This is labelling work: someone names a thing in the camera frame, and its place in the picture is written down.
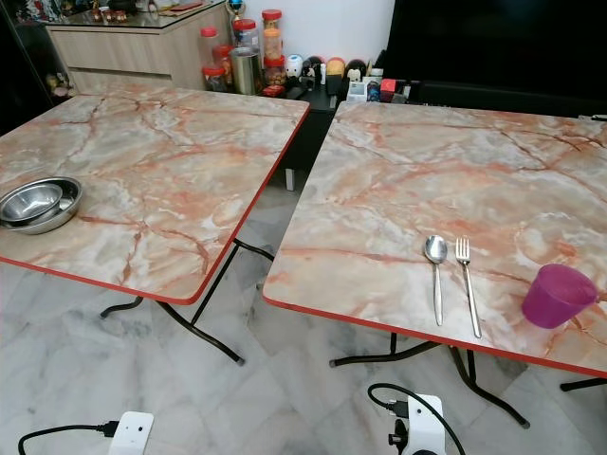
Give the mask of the small steel bowl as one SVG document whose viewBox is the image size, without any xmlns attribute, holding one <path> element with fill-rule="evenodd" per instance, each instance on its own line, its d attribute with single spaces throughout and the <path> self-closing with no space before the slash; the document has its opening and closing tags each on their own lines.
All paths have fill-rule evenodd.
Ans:
<svg viewBox="0 0 607 455">
<path fill-rule="evenodd" d="M 64 191 L 55 183 L 31 182 L 10 191 L 0 203 L 0 220 L 8 224 L 24 224 L 58 208 Z"/>
</svg>

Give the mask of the large steel bowl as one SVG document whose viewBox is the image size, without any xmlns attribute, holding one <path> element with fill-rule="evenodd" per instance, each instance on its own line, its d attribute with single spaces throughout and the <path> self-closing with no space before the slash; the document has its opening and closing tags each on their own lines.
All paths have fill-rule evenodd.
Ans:
<svg viewBox="0 0 607 455">
<path fill-rule="evenodd" d="M 19 234 L 38 235 L 60 228 L 60 226 L 63 226 L 66 221 L 69 221 L 70 218 L 77 213 L 80 206 L 80 200 L 83 198 L 83 188 L 80 186 L 80 182 L 77 181 L 77 179 L 53 176 L 35 179 L 35 181 L 31 182 L 55 183 L 55 185 L 61 187 L 62 191 L 64 191 L 64 196 L 62 196 L 58 208 L 52 209 L 51 211 L 44 213 L 43 216 L 36 217 L 35 220 L 25 222 L 24 224 L 8 224 L 8 222 L 0 220 L 1 228 L 9 231 L 17 231 Z"/>
</svg>

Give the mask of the marble print folding table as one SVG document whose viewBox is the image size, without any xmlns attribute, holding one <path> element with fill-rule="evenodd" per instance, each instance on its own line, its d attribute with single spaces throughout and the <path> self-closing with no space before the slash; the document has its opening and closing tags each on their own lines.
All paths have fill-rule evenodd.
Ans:
<svg viewBox="0 0 607 455">
<path fill-rule="evenodd" d="M 242 246 L 239 230 L 309 104 L 193 88 L 112 85 L 3 134 L 1 190 L 52 177 L 80 205 L 46 233 L 3 231 L 0 261 L 204 308 Z"/>
<path fill-rule="evenodd" d="M 446 239 L 443 324 L 424 244 Z M 469 238 L 482 338 L 455 242 Z M 584 273 L 593 304 L 543 329 L 522 300 L 546 264 Z M 607 120 L 437 105 L 348 102 L 337 110 L 262 290 L 270 306 L 410 337 L 387 363 L 443 347 L 480 390 L 477 353 L 576 373 L 561 391 L 607 391 Z"/>
</svg>

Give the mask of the light wooden cabinet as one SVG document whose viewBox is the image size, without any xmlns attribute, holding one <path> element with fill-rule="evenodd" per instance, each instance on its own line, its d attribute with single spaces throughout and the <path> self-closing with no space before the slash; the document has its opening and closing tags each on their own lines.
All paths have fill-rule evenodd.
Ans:
<svg viewBox="0 0 607 455">
<path fill-rule="evenodd" d="M 173 17 L 133 14 L 125 23 L 95 22 L 82 12 L 45 29 L 69 81 L 83 92 L 123 82 L 203 90 L 203 27 L 217 27 L 222 45 L 231 43 L 230 14 L 220 0 Z"/>
</svg>

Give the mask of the small red-lidded jar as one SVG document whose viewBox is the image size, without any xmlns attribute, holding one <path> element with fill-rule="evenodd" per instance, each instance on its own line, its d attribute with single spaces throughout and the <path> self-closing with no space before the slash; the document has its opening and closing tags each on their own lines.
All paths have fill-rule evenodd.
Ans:
<svg viewBox="0 0 607 455">
<path fill-rule="evenodd" d="M 201 73 L 204 75 L 204 83 L 208 91 L 217 94 L 226 94 L 229 91 L 229 84 L 226 82 L 227 73 L 222 66 L 204 66 Z"/>
</svg>

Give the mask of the slim red-lidded jar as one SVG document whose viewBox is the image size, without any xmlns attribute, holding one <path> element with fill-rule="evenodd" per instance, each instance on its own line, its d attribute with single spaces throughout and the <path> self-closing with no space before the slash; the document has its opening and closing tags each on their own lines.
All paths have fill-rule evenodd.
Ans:
<svg viewBox="0 0 607 455">
<path fill-rule="evenodd" d="M 203 27 L 201 35 L 201 57 L 204 58 L 204 66 L 220 66 L 215 56 L 215 49 L 222 43 L 217 27 Z"/>
</svg>

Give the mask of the steel canister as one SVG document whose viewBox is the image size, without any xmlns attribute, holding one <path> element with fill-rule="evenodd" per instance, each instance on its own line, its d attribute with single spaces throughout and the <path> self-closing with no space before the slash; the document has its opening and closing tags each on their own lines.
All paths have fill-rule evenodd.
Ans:
<svg viewBox="0 0 607 455">
<path fill-rule="evenodd" d="M 235 94 L 261 94 L 261 61 L 259 49 L 239 46 L 230 50 L 231 78 Z"/>
</svg>

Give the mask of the wide red-lidded jar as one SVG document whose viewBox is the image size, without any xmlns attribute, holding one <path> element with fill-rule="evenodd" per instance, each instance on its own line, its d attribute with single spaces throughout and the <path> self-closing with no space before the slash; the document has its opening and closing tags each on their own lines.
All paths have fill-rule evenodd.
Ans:
<svg viewBox="0 0 607 455">
<path fill-rule="evenodd" d="M 260 46 L 260 35 L 254 19 L 234 19 L 231 22 L 233 44 L 235 47 L 257 48 Z"/>
</svg>

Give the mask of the tall red-lidded jar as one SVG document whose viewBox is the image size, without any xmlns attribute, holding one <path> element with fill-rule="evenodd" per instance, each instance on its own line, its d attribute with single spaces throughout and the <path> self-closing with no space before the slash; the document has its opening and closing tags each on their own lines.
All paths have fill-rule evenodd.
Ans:
<svg viewBox="0 0 607 455">
<path fill-rule="evenodd" d="M 283 13 L 280 9 L 264 9 L 262 16 L 262 44 L 266 60 L 277 60 L 283 56 L 282 31 L 279 27 Z"/>
</svg>

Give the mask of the steel spoon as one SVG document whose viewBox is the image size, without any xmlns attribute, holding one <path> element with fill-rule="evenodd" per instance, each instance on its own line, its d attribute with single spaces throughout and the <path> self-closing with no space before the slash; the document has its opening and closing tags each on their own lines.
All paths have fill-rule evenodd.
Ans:
<svg viewBox="0 0 607 455">
<path fill-rule="evenodd" d="M 439 237 L 439 235 L 430 235 L 425 240 L 424 244 L 425 259 L 431 264 L 431 277 L 432 277 L 432 308 L 434 319 L 436 324 L 441 326 L 443 324 L 443 299 L 442 299 L 442 287 L 441 287 L 441 264 L 447 259 L 448 246 L 446 239 Z"/>
</svg>

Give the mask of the steel fork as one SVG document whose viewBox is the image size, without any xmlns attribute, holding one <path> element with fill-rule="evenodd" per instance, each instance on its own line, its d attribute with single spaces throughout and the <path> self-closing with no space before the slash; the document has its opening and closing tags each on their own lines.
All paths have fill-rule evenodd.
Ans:
<svg viewBox="0 0 607 455">
<path fill-rule="evenodd" d="M 463 269 L 464 281 L 467 286 L 467 295 L 469 303 L 469 315 L 471 316 L 471 325 L 474 333 L 474 337 L 482 338 L 483 333 L 480 325 L 480 308 L 477 307 L 476 298 L 474 298 L 474 290 L 471 278 L 471 242 L 467 237 L 461 237 L 456 239 L 455 242 L 455 260 L 461 265 Z"/>
</svg>

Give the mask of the black television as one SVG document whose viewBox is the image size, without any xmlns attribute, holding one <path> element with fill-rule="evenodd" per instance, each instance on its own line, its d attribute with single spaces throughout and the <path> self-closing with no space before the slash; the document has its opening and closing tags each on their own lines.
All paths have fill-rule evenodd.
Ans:
<svg viewBox="0 0 607 455">
<path fill-rule="evenodd" d="M 607 0 L 395 0 L 395 79 L 607 99 Z"/>
</svg>

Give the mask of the purple plastic cup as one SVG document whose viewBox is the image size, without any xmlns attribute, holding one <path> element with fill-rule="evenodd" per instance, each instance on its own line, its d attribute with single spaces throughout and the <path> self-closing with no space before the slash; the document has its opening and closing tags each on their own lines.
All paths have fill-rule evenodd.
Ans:
<svg viewBox="0 0 607 455">
<path fill-rule="evenodd" d="M 595 303 L 598 288 L 584 273 L 564 264 L 546 264 L 522 300 L 522 313 L 538 328 L 555 329 Z"/>
</svg>

